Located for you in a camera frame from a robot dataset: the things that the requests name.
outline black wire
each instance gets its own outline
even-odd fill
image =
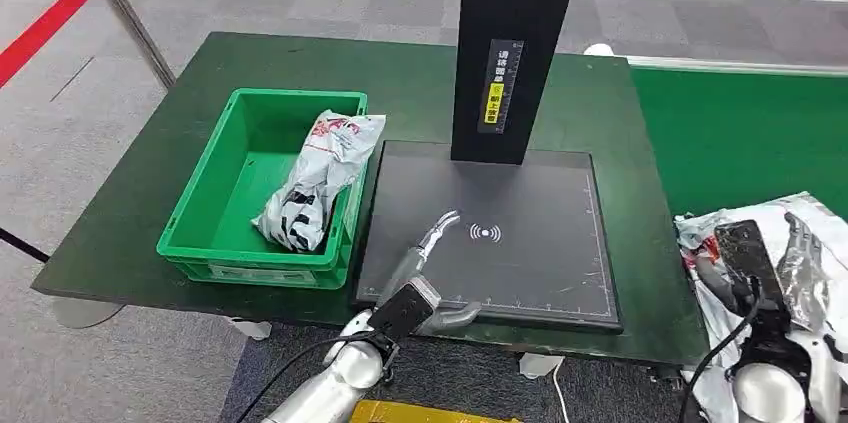
[[[302,357],[303,357],[303,355],[305,355],[305,354],[309,353],[310,351],[317,350],[318,348],[320,348],[320,347],[322,347],[322,346],[332,345],[332,344],[334,344],[334,343],[338,343],[338,342],[340,342],[340,341],[349,342],[349,341],[361,341],[361,340],[365,340],[365,339],[370,338],[371,336],[373,336],[373,335],[374,335],[374,333],[375,333],[375,332],[371,331],[371,332],[368,332],[368,333],[357,333],[357,334],[355,334],[355,335],[338,336],[338,337],[336,337],[336,338],[330,338],[329,340],[323,340],[323,341],[319,341],[319,342],[317,342],[317,343],[313,343],[313,344],[311,344],[311,345],[307,346],[306,348],[304,348],[304,349],[300,350],[300,351],[299,351],[296,355],[294,355],[294,356],[293,356],[293,357],[291,357],[291,358],[290,358],[287,362],[285,362],[285,364],[283,364],[283,366],[282,366],[282,367],[280,367],[280,369],[279,369],[279,370],[277,370],[277,372],[274,374],[274,376],[273,376],[273,377],[271,377],[271,379],[270,379],[270,380],[268,380],[268,383],[266,383],[266,384],[265,384],[265,387],[264,387],[264,388],[262,388],[262,391],[260,391],[260,392],[259,392],[259,394],[257,394],[255,397],[253,397],[253,400],[251,400],[250,404],[249,404],[249,405],[247,405],[247,408],[245,408],[245,409],[244,409],[244,411],[242,412],[241,416],[239,416],[239,417],[238,417],[238,419],[237,419],[234,423],[241,423],[242,421],[244,421],[244,419],[245,419],[245,418],[247,418],[247,415],[249,415],[249,414],[250,414],[250,412],[253,410],[253,407],[254,407],[254,406],[256,406],[256,404],[257,404],[257,403],[259,403],[259,400],[261,400],[261,399],[262,399],[262,396],[265,394],[265,392],[266,392],[266,391],[268,391],[268,389],[269,389],[269,388],[271,388],[271,386],[274,384],[274,382],[275,382],[275,381],[277,381],[277,379],[279,379],[279,378],[280,378],[280,376],[281,376],[281,375],[282,375],[282,374],[283,374],[283,373],[284,373],[284,372],[285,372],[285,371],[286,371],[286,370],[287,370],[287,369],[288,369],[288,368],[289,368],[289,367],[290,367],[290,366],[291,366],[291,365],[292,365],[295,361],[297,361],[297,360],[299,360],[300,358],[302,358]]]
[[[698,382],[698,378],[701,377],[701,373],[707,369],[707,365],[713,361],[713,358],[716,357],[721,350],[724,349],[727,345],[729,345],[733,340],[739,336],[739,333],[742,333],[742,330],[745,329],[746,326],[750,325],[754,318],[757,316],[757,311],[760,309],[760,280],[756,277],[751,277],[751,288],[754,293],[754,302],[751,305],[751,310],[748,311],[748,314],[745,315],[745,318],[742,320],[733,331],[730,332],[723,340],[719,342],[718,345],[715,346],[707,356],[701,360],[701,363],[698,364],[698,367],[695,368],[695,373],[692,375],[692,379],[689,380],[689,385],[686,387],[686,390],[683,392],[683,403],[680,405],[680,414],[677,415],[677,423],[684,423],[684,419],[686,418],[686,407],[689,404],[689,397],[692,396],[692,389],[695,388],[695,383]]]

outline yellow label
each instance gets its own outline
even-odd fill
[[[489,97],[486,99],[486,114],[483,115],[484,123],[494,124],[498,122],[501,98],[503,98],[503,83],[492,83],[489,85]]]

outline robotic arm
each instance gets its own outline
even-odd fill
[[[461,327],[474,320],[480,303],[469,303],[457,311],[438,310],[441,296],[421,274],[430,251],[457,221],[459,213],[445,213],[421,242],[406,252],[375,309],[359,313],[342,330],[342,337],[358,339],[335,343],[324,357],[327,368],[303,383],[263,423],[347,422],[356,403],[372,387],[391,379],[391,364],[401,338]]]

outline plastic bag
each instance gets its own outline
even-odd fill
[[[385,123],[384,115],[321,113],[285,184],[251,220],[265,239],[293,251],[317,248],[336,195],[362,171]]]

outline metal stanchion post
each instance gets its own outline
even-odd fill
[[[157,48],[156,44],[153,43],[153,39],[150,38],[150,34],[147,33],[144,25],[141,24],[141,20],[139,20],[138,15],[133,10],[130,2],[127,0],[109,0],[109,4],[115,11],[115,15],[118,16],[118,19],[121,20],[124,27],[133,37],[133,40],[135,40],[141,50],[141,53],[144,55],[147,64],[150,66],[150,69],[156,73],[156,76],[159,78],[159,81],[162,82],[162,85],[166,89],[170,89],[174,86],[174,82],[176,81],[174,73],[168,67],[168,63],[165,61],[165,58],[162,57],[162,53],[159,52],[159,48]]]

